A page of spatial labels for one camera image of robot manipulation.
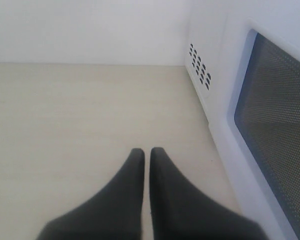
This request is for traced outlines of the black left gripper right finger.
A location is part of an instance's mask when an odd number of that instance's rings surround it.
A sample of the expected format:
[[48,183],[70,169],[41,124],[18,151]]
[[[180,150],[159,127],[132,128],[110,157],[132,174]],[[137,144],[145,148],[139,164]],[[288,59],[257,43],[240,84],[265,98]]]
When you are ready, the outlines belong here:
[[150,152],[149,198],[156,240],[265,240],[263,229],[194,186],[162,147]]

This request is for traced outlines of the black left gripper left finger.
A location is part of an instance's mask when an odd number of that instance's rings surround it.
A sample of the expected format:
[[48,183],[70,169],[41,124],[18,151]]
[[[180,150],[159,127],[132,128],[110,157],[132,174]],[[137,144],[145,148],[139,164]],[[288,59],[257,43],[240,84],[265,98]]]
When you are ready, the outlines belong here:
[[49,221],[39,240],[140,240],[145,153],[133,148],[115,176],[82,205]]

